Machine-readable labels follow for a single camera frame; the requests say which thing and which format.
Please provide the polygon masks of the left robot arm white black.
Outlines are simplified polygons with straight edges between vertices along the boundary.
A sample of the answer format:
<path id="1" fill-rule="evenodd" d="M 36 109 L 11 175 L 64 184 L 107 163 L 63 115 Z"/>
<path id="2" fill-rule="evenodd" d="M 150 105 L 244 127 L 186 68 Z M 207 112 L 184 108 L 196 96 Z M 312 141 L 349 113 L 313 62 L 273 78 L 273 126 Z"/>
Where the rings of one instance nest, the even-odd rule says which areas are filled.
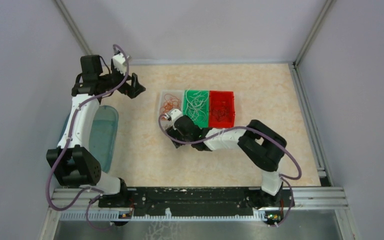
<path id="1" fill-rule="evenodd" d="M 71 110 L 57 147 L 49 149 L 46 160 L 52 175 L 63 187 L 92 187 L 118 207 L 129 203 L 130 193 L 124 190 L 120 178 L 105 173 L 90 152 L 93 121 L 104 97 L 115 91 L 133 99 L 146 89 L 135 73 L 129 72 L 129 58 L 117 51 L 103 73 L 100 55 L 80 58 L 81 73 L 71 89 Z"/>

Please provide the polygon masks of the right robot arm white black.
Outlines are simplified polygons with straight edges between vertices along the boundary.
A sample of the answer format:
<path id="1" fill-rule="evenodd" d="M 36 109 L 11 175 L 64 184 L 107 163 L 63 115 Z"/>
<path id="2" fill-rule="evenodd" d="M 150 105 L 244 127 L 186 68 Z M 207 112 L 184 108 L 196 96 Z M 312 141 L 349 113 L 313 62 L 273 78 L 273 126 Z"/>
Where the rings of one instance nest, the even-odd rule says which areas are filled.
<path id="1" fill-rule="evenodd" d="M 253 119 L 245 127 L 199 127 L 188 116 L 181 116 L 164 129 L 176 148 L 190 145 L 198 151 L 241 150 L 262 170 L 262 182 L 258 196 L 267 206 L 281 201 L 283 183 L 278 168 L 287 141 L 277 132 Z"/>

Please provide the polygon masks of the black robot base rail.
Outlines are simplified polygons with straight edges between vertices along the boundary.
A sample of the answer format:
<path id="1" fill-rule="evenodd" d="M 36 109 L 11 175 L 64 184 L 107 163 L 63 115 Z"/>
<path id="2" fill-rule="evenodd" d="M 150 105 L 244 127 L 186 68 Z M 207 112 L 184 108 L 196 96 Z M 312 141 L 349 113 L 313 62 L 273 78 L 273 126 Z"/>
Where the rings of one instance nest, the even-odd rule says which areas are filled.
<path id="1" fill-rule="evenodd" d="M 100 208 L 127 208 L 135 217 L 242 217 L 263 208 L 295 206 L 286 187 L 274 196 L 260 187 L 136 187 L 103 195 Z"/>

